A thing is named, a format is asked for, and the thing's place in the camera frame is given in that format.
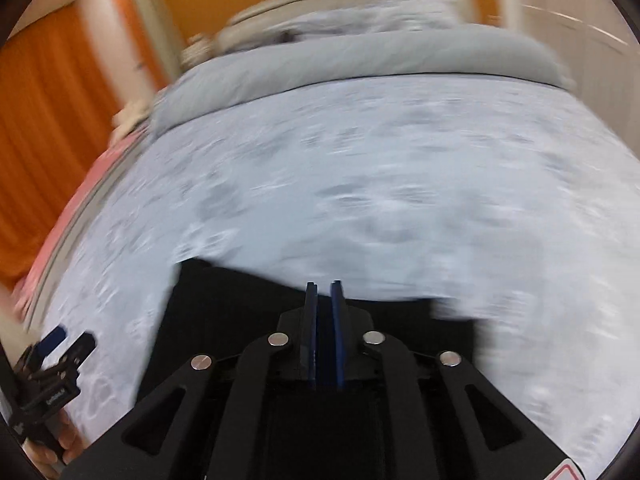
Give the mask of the black pants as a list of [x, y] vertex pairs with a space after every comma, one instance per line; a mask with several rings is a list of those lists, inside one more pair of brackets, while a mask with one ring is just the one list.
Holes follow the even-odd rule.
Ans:
[[[191, 258], [176, 265], [154, 344], [139, 382], [141, 401], [194, 356], [215, 361], [238, 356], [254, 340], [282, 330], [299, 342], [304, 327], [303, 289], [262, 276]], [[442, 298], [402, 298], [347, 303], [369, 312], [373, 327], [402, 341], [409, 350], [434, 356], [455, 351], [475, 362], [480, 321], [436, 313]]]

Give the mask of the pink window bench cushion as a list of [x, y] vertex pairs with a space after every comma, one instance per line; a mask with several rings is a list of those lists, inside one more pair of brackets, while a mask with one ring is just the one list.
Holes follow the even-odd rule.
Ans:
[[147, 136], [148, 126], [140, 126], [112, 148], [108, 148], [93, 163], [17, 289], [13, 308], [17, 321], [30, 325], [38, 318], [39, 309], [47, 307], [50, 296], [65, 272], [67, 260], [87, 229], [87, 224], [92, 221], [120, 175], [139, 156], [140, 143]]

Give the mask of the white flower plush cushion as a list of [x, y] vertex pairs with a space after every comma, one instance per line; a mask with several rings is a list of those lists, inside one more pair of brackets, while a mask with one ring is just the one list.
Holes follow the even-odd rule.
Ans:
[[112, 132], [109, 146], [114, 146], [120, 140], [125, 139], [129, 133], [134, 132], [137, 126], [146, 121], [151, 114], [152, 106], [149, 101], [129, 101], [112, 118]]

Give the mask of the butterfly print bed sheet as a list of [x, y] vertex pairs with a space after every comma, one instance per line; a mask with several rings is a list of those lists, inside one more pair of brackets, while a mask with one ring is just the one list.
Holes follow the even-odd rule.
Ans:
[[70, 416], [131, 408], [178, 263], [486, 323], [480, 366], [600, 476], [639, 417], [639, 162], [571, 94], [471, 76], [351, 79], [166, 127], [107, 195], [44, 327], [98, 348]]

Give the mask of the narrow orange curtain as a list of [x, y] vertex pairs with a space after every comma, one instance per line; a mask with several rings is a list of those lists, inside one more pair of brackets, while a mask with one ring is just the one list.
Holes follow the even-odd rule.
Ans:
[[120, 14], [122, 14], [129, 35], [140, 56], [142, 66], [149, 73], [154, 89], [165, 88], [168, 84], [168, 79], [152, 46], [151, 37], [145, 29], [137, 3], [134, 0], [114, 1]]

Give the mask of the white decorative bedside ornament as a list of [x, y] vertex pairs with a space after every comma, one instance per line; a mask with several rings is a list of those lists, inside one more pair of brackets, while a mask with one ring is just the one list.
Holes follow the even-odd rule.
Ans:
[[196, 34], [189, 38], [188, 44], [180, 53], [180, 66], [190, 70], [217, 55], [216, 40], [206, 34]]

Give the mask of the beige padded headboard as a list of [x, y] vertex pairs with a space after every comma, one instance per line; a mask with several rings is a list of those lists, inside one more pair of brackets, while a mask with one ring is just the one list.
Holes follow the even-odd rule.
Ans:
[[[275, 44], [285, 37], [270, 35], [268, 29], [316, 11], [360, 6], [375, 0], [264, 0], [235, 14], [218, 32], [217, 46], [222, 52]], [[464, 24], [480, 24], [482, 14], [477, 0], [451, 0]]]

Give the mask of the grey folded duvet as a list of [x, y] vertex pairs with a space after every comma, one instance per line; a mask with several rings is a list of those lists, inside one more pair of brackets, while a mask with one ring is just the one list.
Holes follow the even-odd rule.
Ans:
[[521, 79], [572, 90], [570, 71], [541, 42], [510, 30], [467, 24], [275, 44], [213, 58], [158, 95], [149, 132], [226, 108], [329, 81], [454, 74]]

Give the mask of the butterfly print pillow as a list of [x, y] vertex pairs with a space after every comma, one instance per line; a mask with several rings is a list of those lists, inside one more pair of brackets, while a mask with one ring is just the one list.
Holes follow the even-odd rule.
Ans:
[[375, 0], [360, 6], [316, 11], [268, 29], [270, 35], [293, 41], [374, 34], [423, 32], [464, 23], [451, 0]]

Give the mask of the white wardrobe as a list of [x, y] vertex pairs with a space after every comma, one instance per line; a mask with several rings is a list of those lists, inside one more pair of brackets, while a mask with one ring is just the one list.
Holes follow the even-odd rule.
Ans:
[[639, 151], [639, 40], [613, 0], [498, 0], [501, 25], [559, 55], [574, 95]]

